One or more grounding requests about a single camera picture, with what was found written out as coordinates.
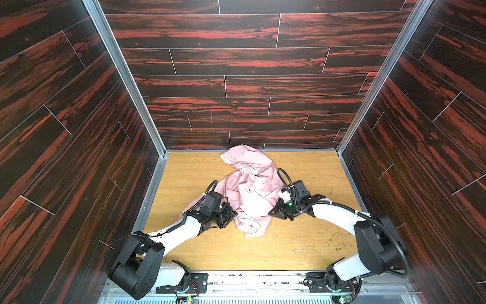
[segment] aluminum frame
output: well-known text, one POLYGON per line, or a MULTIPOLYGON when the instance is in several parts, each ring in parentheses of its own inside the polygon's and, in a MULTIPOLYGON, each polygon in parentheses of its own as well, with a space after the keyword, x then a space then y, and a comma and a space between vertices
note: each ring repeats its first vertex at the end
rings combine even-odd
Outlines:
POLYGON ((147 189, 147 193, 145 194, 145 198, 143 199, 142 206, 139 210, 139 215, 135 220, 135 224, 133 225, 132 233, 135 231, 143 231, 145 228, 145 224, 149 218, 150 210, 152 208, 152 204, 154 203, 155 195, 157 194, 157 190, 160 186, 160 180, 162 179, 162 174, 164 173, 165 165, 167 163, 167 158, 169 157, 169 150, 166 150, 164 156, 159 156, 157 164, 154 169, 154 174, 152 175, 152 180, 150 181, 149 187, 147 189))
MULTIPOLYGON (((331 296, 338 296, 340 293, 323 292, 310 293, 309 288, 303 285, 308 272, 321 272, 320 270, 242 270, 242 271, 200 271, 207 273, 207 292, 200 295, 205 303, 235 304, 235 300, 240 300, 240 304, 245 301, 253 304, 271 303, 278 304, 279 299, 294 300, 287 304, 314 303, 313 301, 322 300, 325 304, 333 302, 331 296)), ((414 300, 417 293, 414 291, 410 282, 391 274, 371 276, 364 279, 361 288, 362 295, 383 295, 401 296, 404 303, 420 303, 414 300)), ((120 303, 172 303, 175 296, 172 294, 157 294, 151 290, 142 300, 135 302, 120 287, 108 280, 104 286, 99 300, 100 304, 120 303)))
POLYGON ((147 128, 150 138, 155 145, 157 153, 163 157, 166 154, 166 147, 160 137, 160 134, 157 131, 155 126, 154 120, 150 116, 149 110, 143 101, 142 95, 133 79, 132 73, 128 68, 128 64, 123 57, 122 51, 118 42, 113 35, 113 32, 108 24, 108 20, 101 9, 100 3, 98 0, 82 0, 83 4, 85 5, 91 20, 96 27, 96 30, 100 34, 101 40, 103 41, 104 46, 108 50, 108 54, 110 55, 115 67, 120 73, 121 80, 125 84, 126 89, 128 90, 128 94, 132 98, 132 101, 137 108, 137 111, 142 118, 143 124, 147 128))
POLYGON ((353 189, 354 195, 356 196, 356 199, 358 200, 358 204, 360 204, 361 211, 363 212, 368 212, 368 209, 365 206, 365 203, 363 202, 363 199, 361 198, 361 195, 358 191, 358 188, 356 187, 356 184, 354 183, 353 177, 351 176, 351 173, 349 172, 349 168, 346 166, 346 162, 344 161, 344 158, 342 155, 338 154, 339 161, 341 162, 341 165, 343 166, 344 173, 346 174, 346 177, 349 181, 349 184, 351 185, 351 189, 353 189))

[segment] pink towel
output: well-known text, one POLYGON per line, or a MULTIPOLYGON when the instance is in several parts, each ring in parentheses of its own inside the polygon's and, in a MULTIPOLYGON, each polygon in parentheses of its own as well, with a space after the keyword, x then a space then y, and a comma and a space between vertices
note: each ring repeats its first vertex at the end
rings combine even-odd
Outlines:
POLYGON ((272 219, 268 213, 276 205, 278 192, 283 187, 272 160, 244 144, 221 154, 221 159, 238 171, 220 181, 215 191, 228 197, 231 208, 238 212, 236 227, 246 237, 263 236, 272 219))

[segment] wooden floor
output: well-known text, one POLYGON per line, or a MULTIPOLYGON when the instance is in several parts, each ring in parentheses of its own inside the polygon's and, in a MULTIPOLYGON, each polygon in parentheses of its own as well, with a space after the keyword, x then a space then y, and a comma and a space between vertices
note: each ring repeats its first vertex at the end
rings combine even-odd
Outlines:
MULTIPOLYGON (((360 210, 335 152, 265 152, 293 181, 311 194, 360 210)), ((157 191, 145 232, 173 224, 181 211, 211 181, 234 172, 216 152, 172 152, 157 191)), ((263 237, 246 238, 231 223, 211 229, 175 248, 164 261, 177 259, 193 270, 325 269, 356 252, 353 235, 329 222, 302 215, 291 222, 272 219, 263 237)))

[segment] dark wood panel wall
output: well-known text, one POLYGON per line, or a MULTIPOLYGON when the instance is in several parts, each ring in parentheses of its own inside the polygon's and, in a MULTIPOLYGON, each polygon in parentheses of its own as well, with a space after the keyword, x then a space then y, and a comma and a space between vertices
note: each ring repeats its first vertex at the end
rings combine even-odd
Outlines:
POLYGON ((336 148, 414 6, 100 3, 169 149, 336 148))
POLYGON ((81 0, 0 7, 0 303, 95 303, 158 154, 81 0))
POLYGON ((486 2, 435 0, 344 151, 424 301, 486 302, 486 2))

